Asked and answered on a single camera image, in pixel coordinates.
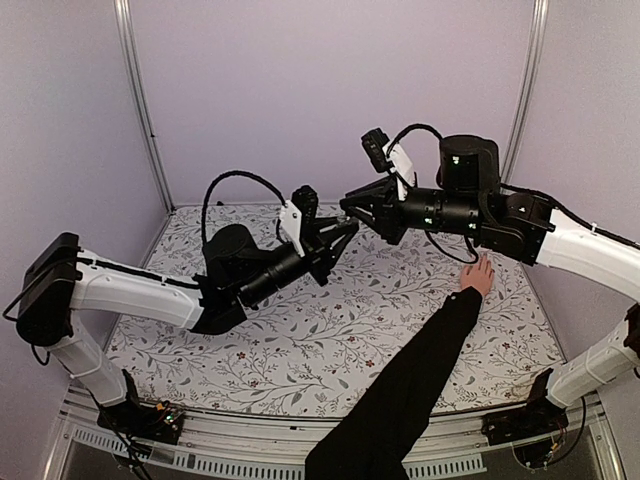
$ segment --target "floral pattern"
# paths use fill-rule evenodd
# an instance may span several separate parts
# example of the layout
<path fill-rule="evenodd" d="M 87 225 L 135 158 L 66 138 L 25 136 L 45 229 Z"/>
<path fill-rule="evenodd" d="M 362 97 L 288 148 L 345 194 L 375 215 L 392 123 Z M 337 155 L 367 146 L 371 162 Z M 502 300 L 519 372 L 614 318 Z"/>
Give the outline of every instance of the floral pattern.
<path fill-rule="evenodd" d="M 340 212 L 329 205 L 321 214 Z M 276 216 L 274 206 L 212 207 L 209 235 L 242 223 L 259 246 L 272 248 Z M 189 276 L 204 271 L 199 232 L 200 209 L 178 209 L 148 268 Z M 459 237 L 438 239 L 465 255 Z M 522 267 L 490 256 L 495 287 L 434 413 L 522 401 L 535 375 L 561 361 Z M 456 290 L 459 270 L 421 232 L 390 246 L 361 226 L 326 287 L 304 277 L 222 336 L 123 316 L 109 356 L 133 375 L 143 397 L 252 414 L 342 417 Z"/>

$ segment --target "table surface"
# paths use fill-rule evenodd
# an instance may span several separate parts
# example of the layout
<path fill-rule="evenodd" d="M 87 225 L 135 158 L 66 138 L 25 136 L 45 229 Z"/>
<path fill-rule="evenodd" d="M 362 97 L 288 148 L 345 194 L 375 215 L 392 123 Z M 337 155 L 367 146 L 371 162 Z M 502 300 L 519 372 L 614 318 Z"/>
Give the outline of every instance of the table surface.
<path fill-rule="evenodd" d="M 258 246 L 273 248 L 278 207 L 212 207 L 208 231 L 246 225 Z M 320 214 L 340 214 L 325 205 Z M 438 235 L 458 256 L 460 237 Z M 204 271 L 200 208 L 171 217 L 148 268 L 191 276 Z M 526 399 L 535 375 L 562 360 L 551 327 L 522 266 L 490 253 L 495 285 L 484 302 L 434 414 Z M 192 408 L 280 416 L 343 417 L 385 364 L 458 289 L 461 264 L 440 254 L 422 232 L 398 246 L 368 228 L 319 287 L 307 276 L 249 312 L 221 336 L 201 336 L 123 316 L 109 357 L 134 377 L 144 398 Z"/>

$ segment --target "wall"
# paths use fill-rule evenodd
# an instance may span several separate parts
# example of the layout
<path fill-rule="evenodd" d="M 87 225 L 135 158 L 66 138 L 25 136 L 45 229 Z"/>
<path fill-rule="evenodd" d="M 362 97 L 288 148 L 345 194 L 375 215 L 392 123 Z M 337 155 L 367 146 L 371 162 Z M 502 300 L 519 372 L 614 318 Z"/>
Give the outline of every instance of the wall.
<path fill-rule="evenodd" d="M 640 3 L 550 2 L 531 113 L 513 183 L 544 190 L 589 221 L 640 240 Z M 531 278 L 570 358 L 632 302 L 570 274 Z M 640 478 L 640 382 L 601 390 L 630 479 Z"/>
<path fill-rule="evenodd" d="M 0 305 L 60 232 L 138 263 L 163 212 L 110 1 L 0 7 Z M 41 477 L 68 378 L 0 322 L 0 478 Z"/>
<path fill-rule="evenodd" d="M 132 2 L 155 134 L 178 204 L 242 168 L 285 195 L 310 183 L 337 200 L 376 179 L 360 137 L 414 122 L 505 150 L 533 1 L 156 0 Z M 436 142 L 407 139 L 421 184 Z M 223 200 L 272 200 L 246 180 Z"/>

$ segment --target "person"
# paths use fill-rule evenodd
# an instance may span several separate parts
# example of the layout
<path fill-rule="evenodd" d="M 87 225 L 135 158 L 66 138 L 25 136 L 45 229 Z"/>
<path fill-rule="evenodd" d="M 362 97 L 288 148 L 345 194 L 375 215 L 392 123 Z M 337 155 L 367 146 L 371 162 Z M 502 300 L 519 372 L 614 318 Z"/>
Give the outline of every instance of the person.
<path fill-rule="evenodd" d="M 460 292 L 447 297 L 351 412 L 309 453 L 306 480 L 409 478 L 402 460 L 427 428 L 493 278 L 486 255 L 462 270 Z"/>

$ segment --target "human hand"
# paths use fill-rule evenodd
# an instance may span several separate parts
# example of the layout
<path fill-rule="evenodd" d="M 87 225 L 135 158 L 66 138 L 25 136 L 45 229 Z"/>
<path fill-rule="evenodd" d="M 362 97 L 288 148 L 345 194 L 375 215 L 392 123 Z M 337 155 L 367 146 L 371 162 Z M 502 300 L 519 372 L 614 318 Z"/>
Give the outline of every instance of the human hand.
<path fill-rule="evenodd" d="M 485 253 L 475 265 L 468 265 L 462 269 L 460 274 L 460 288 L 464 290 L 468 287 L 475 288 L 480 295 L 486 297 L 493 286 L 494 271 L 491 267 L 491 260 Z"/>

